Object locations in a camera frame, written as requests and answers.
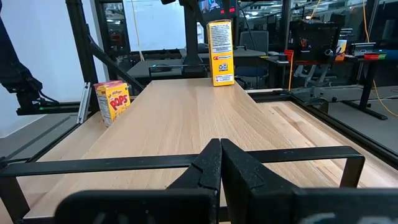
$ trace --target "black monitor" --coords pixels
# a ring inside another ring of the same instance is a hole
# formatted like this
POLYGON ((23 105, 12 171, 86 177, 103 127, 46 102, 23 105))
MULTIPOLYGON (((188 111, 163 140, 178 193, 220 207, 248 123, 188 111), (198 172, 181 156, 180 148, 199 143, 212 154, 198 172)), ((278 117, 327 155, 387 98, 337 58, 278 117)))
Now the black monitor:
POLYGON ((224 6, 223 0, 202 0, 198 2, 200 11, 205 21, 215 21, 225 19, 225 12, 229 10, 229 16, 232 18, 236 15, 236 0, 229 0, 229 7, 224 6))

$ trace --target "black cable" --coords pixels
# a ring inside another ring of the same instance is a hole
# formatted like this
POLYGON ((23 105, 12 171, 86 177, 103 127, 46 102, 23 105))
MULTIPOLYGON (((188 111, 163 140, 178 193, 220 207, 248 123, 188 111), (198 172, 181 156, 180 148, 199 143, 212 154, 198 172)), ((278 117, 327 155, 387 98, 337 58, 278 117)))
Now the black cable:
POLYGON ((53 99, 53 98, 50 98, 50 97, 46 96, 46 95, 42 92, 42 90, 39 90, 39 93, 40 93, 40 95, 42 95, 44 98, 46 98, 46 99, 48 99, 48 100, 54 102, 55 104, 59 104, 59 103, 60 103, 60 102, 58 102, 57 100, 55 100, 55 99, 53 99))
POLYGON ((253 35, 251 34, 251 30, 250 30, 250 27, 249 27, 248 19, 246 18, 246 14, 244 13, 243 9, 241 9, 241 5, 240 4, 238 4, 238 5, 239 5, 240 10, 243 13, 243 18, 244 18, 244 21, 246 23, 246 26, 248 27, 250 39, 251 39, 251 42, 253 43, 253 50, 256 50, 256 44, 254 43, 253 35))

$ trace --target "office chair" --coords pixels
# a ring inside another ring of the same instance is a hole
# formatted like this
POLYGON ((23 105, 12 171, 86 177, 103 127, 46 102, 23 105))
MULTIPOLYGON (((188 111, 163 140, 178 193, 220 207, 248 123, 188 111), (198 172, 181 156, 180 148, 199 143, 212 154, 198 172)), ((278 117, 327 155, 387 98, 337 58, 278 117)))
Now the office chair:
MULTIPOLYGON (((246 46, 247 49, 250 50, 258 50, 265 53, 268 53, 268 31, 266 30, 257 30, 251 31, 254 43, 256 45, 256 49, 254 49, 252 39, 250 37, 250 33, 248 31, 243 31, 241 33, 239 39, 240 46, 246 46)), ((235 75, 238 77, 237 80, 242 81, 244 86, 247 86, 246 82, 239 77, 252 77, 256 78, 256 88, 259 88, 259 79, 261 77, 266 76, 267 67, 264 66, 239 66, 235 69, 235 75)))

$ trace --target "yellow cable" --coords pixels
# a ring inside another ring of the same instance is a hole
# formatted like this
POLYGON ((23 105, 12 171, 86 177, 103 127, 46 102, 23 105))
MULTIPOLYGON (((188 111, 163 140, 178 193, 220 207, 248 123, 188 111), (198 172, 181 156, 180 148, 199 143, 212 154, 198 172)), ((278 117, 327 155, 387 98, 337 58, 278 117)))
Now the yellow cable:
MULTIPOLYGON (((368 33, 368 25, 366 24, 366 11, 365 11, 365 0, 362 0, 362 7, 363 7, 363 21, 364 21, 364 25, 365 25, 365 34, 366 34, 366 41, 369 43, 369 33, 368 33)), ((373 85, 374 85, 374 91, 376 92, 376 96, 377 99, 379 100, 380 104, 384 107, 384 109, 386 109, 386 111, 388 111, 390 114, 398 117, 398 114, 395 114, 394 112, 392 112, 386 105, 384 105, 384 103, 382 102, 382 100, 380 99, 379 96, 379 92, 377 90, 377 86, 376 86, 376 82, 373 80, 373 85)))
POLYGON ((290 91, 290 87, 292 86, 293 55, 294 55, 294 52, 292 52, 292 57, 290 59, 289 91, 290 91))
POLYGON ((321 0, 318 0, 317 5, 315 6, 315 8, 313 8, 313 11, 312 11, 312 14, 311 14, 311 18, 310 18, 310 19, 312 19, 313 15, 315 14, 315 11, 318 9, 319 3, 321 3, 321 0))

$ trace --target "red object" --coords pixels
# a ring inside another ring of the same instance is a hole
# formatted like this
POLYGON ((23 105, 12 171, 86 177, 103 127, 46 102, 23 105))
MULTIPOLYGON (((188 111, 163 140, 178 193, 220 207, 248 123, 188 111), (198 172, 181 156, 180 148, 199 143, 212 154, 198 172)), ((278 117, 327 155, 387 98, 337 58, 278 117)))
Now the red object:
POLYGON ((368 53, 364 55, 365 60, 379 60, 380 54, 377 53, 368 53))
POLYGON ((285 53, 285 55, 287 57, 287 60, 291 62, 292 61, 293 50, 285 50, 284 53, 285 53))

